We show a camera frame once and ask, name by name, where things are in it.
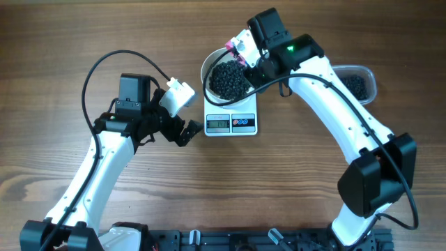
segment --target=wood grain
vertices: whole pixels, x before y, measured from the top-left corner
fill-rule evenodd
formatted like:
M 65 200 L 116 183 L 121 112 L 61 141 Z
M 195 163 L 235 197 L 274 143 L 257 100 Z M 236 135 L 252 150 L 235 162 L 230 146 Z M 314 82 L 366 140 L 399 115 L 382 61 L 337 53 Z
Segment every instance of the wood grain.
M 28 219 L 41 220 L 84 159 L 90 135 L 80 93 L 103 54 L 136 50 L 196 90 L 203 60 L 275 6 L 290 32 L 311 34 L 332 64 L 373 70 L 367 109 L 417 141 L 413 193 L 420 228 L 394 230 L 397 250 L 446 249 L 446 3 L 441 1 L 156 1 L 0 6 L 0 250 L 19 250 Z M 105 111 L 121 73 L 161 76 L 116 55 L 94 73 L 89 115 Z M 185 148 L 156 134 L 121 174 L 101 228 L 117 221 L 150 229 L 324 227 L 339 212 L 346 168 L 328 130 L 297 96 L 277 86 L 258 97 L 259 134 L 209 138 Z M 203 120 L 203 102 L 181 112 Z M 392 215 L 411 222 L 406 198 Z

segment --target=white bowl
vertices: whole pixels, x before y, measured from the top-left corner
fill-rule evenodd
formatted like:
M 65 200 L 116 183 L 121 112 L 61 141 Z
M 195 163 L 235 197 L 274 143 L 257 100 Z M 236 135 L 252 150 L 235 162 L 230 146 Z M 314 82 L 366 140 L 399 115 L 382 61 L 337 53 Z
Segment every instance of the white bowl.
M 206 58 L 206 60 L 204 61 L 203 65 L 201 67 L 201 83 L 202 84 L 203 84 L 203 81 L 204 81 L 204 76 L 206 75 L 206 71 L 208 71 L 210 65 L 217 59 L 218 56 L 223 54 L 225 51 L 226 51 L 226 48 L 218 49 L 218 50 L 214 51 L 213 53 L 211 53 Z M 220 59 L 220 61 L 218 61 L 218 63 L 215 66 L 217 66 L 220 63 L 225 63 L 225 62 L 231 61 L 231 60 L 235 60 L 235 59 L 234 59 L 234 57 L 230 53 L 228 53 L 228 54 L 224 55 L 223 58 Z M 209 88 L 209 82 L 210 82 L 209 79 L 210 79 L 211 75 L 212 75 L 212 70 L 209 73 L 208 79 L 206 80 L 206 94 L 208 95 L 209 99 L 212 100 L 213 102 L 216 102 L 216 103 L 219 103 L 219 104 L 230 101 L 230 100 L 224 100 L 224 99 L 220 98 L 217 94 L 215 94 Z M 253 90 L 254 90 L 254 88 L 251 86 L 248 89 L 247 93 L 250 92 L 250 91 L 253 91 Z M 248 98 L 245 98 L 244 100 L 240 100 L 238 102 L 235 102 L 232 105 L 225 105 L 225 106 L 223 106 L 223 108 L 231 109 L 231 108 L 237 107 L 239 105 L 242 105 L 242 104 L 246 103 L 250 98 L 252 98 L 252 96 L 250 96 Z

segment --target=black plastic pellets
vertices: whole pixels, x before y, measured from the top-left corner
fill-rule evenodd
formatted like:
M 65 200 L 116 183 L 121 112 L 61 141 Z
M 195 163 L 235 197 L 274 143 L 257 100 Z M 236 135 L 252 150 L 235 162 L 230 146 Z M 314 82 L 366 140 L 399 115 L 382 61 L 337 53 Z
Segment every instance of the black plastic pellets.
M 225 100 L 243 97 L 250 87 L 243 75 L 244 70 L 245 67 L 235 60 L 218 64 L 212 70 L 209 88 Z
M 348 77 L 339 78 L 347 89 L 355 96 L 357 100 L 366 100 L 367 88 L 365 87 L 365 80 L 358 75 L 351 75 Z

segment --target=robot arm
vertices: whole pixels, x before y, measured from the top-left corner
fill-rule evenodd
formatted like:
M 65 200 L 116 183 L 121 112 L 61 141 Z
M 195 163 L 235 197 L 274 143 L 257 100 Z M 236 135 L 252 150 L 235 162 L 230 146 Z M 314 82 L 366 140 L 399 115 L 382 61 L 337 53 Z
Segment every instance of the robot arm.
M 263 85 L 292 74 L 316 76 L 290 76 L 285 84 L 315 111 L 349 164 L 338 182 L 338 191 L 345 204 L 331 229 L 339 246 L 350 249 L 374 225 L 374 216 L 385 211 L 405 192 L 389 162 L 381 158 L 383 152 L 372 136 L 376 136 L 398 162 L 409 188 L 415 168 L 416 144 L 407 134 L 395 137 L 389 128 L 370 115 L 341 83 L 322 48 L 308 35 L 292 39 L 274 8 L 256 15 L 247 24 L 249 29 L 232 38 L 226 48 L 236 52 L 238 60 L 247 65 L 245 76 L 254 87 L 263 91 Z M 317 78 L 324 79 L 333 88 Z M 369 134 L 352 107 L 374 135 Z
M 110 250 L 110 247 L 113 247 L 112 250 L 138 250 L 144 245 L 137 242 L 143 235 L 141 231 L 123 226 L 114 227 L 108 234 L 98 238 L 102 212 L 120 173 L 139 146 L 155 141 L 155 132 L 160 131 L 169 142 L 185 146 L 203 128 L 196 121 L 190 121 L 184 128 L 185 122 L 177 115 L 181 107 L 192 104 L 195 94 L 192 88 L 172 78 L 167 83 L 171 88 L 167 92 L 156 89 L 150 100 L 151 81 L 157 84 L 150 76 L 121 75 L 116 111 L 103 113 L 93 125 L 100 149 L 96 149 L 92 138 L 81 167 L 56 206 L 42 222 L 30 220 L 25 224 L 20 234 L 22 250 L 39 250 L 60 221 L 63 221 L 62 226 L 55 230 L 56 234 L 47 247 L 50 250 L 62 242 L 67 242 L 68 247 L 82 247 L 83 250 Z M 147 136 L 150 139 L 142 142 Z M 98 163 L 82 190 L 96 151 L 100 152 Z M 79 191 L 82 191 L 80 198 L 68 217 L 64 218 Z M 118 235 L 121 232 L 126 234 L 117 241 L 116 238 L 110 238 L 116 234 L 115 231 Z

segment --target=white scale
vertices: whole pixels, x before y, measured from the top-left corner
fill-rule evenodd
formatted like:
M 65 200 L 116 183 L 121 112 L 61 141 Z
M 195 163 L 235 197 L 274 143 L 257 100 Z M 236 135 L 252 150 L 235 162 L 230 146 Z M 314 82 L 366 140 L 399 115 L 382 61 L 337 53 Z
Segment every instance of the white scale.
M 256 135 L 256 94 L 224 107 L 211 105 L 205 99 L 204 122 L 204 132 L 210 137 Z

